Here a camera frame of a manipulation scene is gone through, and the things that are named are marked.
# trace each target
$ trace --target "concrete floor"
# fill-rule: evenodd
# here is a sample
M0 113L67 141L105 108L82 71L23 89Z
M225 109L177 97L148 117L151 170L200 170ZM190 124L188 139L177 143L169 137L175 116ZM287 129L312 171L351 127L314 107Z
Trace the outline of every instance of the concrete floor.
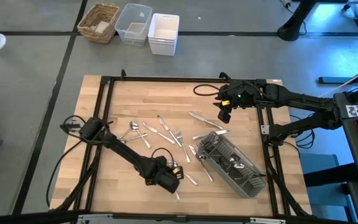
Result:
M0 138L4 140L0 146L0 215L12 212L70 39L26 32L71 32L81 2L0 0L0 31L23 32L7 36L7 45L0 51ZM96 2L100 1L89 0L86 11ZM291 16L279 0L114 1L121 8L129 2L179 15L180 31L275 32ZM316 84L318 77L358 73L358 28L353 11L343 13L342 7L315 6L305 21L310 35L295 42L278 37L181 35L174 57L152 55L148 44L142 48L124 45L118 36L107 45L76 37L23 212L48 209L45 189L67 139L58 126L73 114L83 75L119 75L122 68L133 76L216 77L226 72L236 78L282 79L289 90L320 95L334 86ZM322 32L344 35L313 35ZM291 113L308 115L300 110ZM336 154L340 164L352 162L342 129L316 130L313 148L301 152Z

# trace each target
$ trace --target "wooden table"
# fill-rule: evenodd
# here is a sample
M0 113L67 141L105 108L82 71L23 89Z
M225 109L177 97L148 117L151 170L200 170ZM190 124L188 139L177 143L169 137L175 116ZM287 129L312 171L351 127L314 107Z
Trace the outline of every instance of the wooden table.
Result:
M85 120L93 114L100 79L100 76L94 75L86 75L84 77L75 114L82 116ZM280 80L269 80L269 82L281 84ZM138 123L140 131L149 134L147 140L153 147L152 149L147 149L140 139L128 142L127 145L145 156L151 156L153 150L158 147L166 147L172 152L175 160L184 167L185 172L199 180L199 186L191 184L187 179L181 180L177 190L181 200L177 202L174 195L168 193L163 188L159 186L146 186L144 179L139 176L130 163L119 157L112 150L103 148L92 211L144 214L272 216L267 187L256 198L239 198L233 189L206 164L207 169L215 179L214 182L210 182L190 151L188 153L192 162L186 163L182 148L170 144L141 125L141 122L145 121L169 136L157 121L157 115L159 114L171 129L180 128L185 144L191 144L196 147L197 141L191 139L193 136L207 134L210 131L216 130L216 128L192 118L188 114L189 111L192 111L224 126L226 129L230 129L232 133L227 134L226 137L265 174L266 170L256 109L233 110L231 122L224 124L217 119L219 108L212 104L216 101L214 97L196 96L193 93L193 87L197 84L199 83L115 82L108 121L114 121L110 125L110 130L116 136L120 136L129 128L130 121ZM222 84L214 83L213 85L220 86ZM199 91L211 93L216 90L212 88L200 88ZM102 117L104 105L101 108L100 117ZM288 108L274 108L273 118L277 124L289 123ZM126 138L133 136L136 136L136 133L131 132ZM295 144L293 139L288 138L287 141ZM77 139L69 137L66 150L76 142ZM81 143L78 148L69 153L62 161L52 197L51 208L59 206L77 184L85 146L85 143ZM169 156L166 152L160 151L159 153L166 157ZM302 208L311 213L297 151L285 144L280 147L280 155L285 182L289 191ZM279 212L283 213L281 195L277 186L275 192ZM84 208L85 200L86 194L83 194L80 208Z

